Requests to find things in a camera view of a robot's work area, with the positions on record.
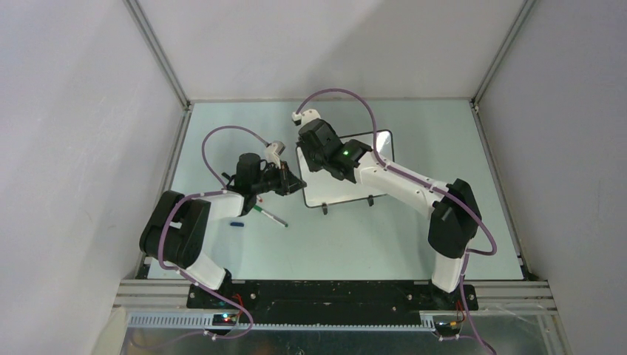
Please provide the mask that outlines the small black framed whiteboard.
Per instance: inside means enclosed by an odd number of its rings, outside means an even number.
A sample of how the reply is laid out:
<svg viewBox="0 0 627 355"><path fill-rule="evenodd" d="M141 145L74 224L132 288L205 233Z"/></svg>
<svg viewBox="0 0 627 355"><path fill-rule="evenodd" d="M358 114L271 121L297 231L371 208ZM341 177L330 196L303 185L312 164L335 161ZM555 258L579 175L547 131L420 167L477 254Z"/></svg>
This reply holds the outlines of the small black framed whiteboard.
<svg viewBox="0 0 627 355"><path fill-rule="evenodd" d="M393 133L388 129L382 129L377 132L376 144L373 144L371 132L340 137L343 143L347 143L351 139L374 146L383 158L391 160L395 158ZM321 208L323 203L326 203L329 207L357 200L366 200L372 206L375 197L384 195L383 192L375 188L354 184L348 180L337 180L324 169L319 172L310 172L298 147L296 148L296 156L300 179L307 183L307 186L302 190L303 201L305 206L310 209Z"/></svg>

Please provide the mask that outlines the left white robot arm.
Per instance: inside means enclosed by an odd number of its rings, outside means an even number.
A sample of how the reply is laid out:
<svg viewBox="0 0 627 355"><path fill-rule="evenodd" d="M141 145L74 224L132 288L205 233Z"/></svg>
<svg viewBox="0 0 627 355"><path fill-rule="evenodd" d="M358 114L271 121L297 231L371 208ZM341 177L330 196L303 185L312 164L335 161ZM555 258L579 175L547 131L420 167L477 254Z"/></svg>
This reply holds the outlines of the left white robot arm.
<svg viewBox="0 0 627 355"><path fill-rule="evenodd" d="M236 173L223 190L189 196L164 192L139 239L144 254L166 266L172 264L193 283L206 286L205 298L216 308L231 304L234 289L224 282L230 271L203 252L208 223L247 215L261 194L287 196L307 186L285 161L262 162L255 153L239 156Z"/></svg>

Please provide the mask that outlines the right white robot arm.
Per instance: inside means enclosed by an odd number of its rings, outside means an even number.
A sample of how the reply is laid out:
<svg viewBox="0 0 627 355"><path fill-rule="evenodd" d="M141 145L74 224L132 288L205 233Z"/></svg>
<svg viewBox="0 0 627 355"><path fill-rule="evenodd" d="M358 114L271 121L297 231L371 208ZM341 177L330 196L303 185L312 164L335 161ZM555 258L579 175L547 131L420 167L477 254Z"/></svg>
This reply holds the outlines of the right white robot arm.
<svg viewBox="0 0 627 355"><path fill-rule="evenodd" d="M375 197L389 195L413 208L429 220L427 241L435 252L431 302L440 309L456 304L463 257L481 217L470 185L433 180L394 163L389 130L341 137L318 114L297 118L295 125L305 205L372 204Z"/></svg>

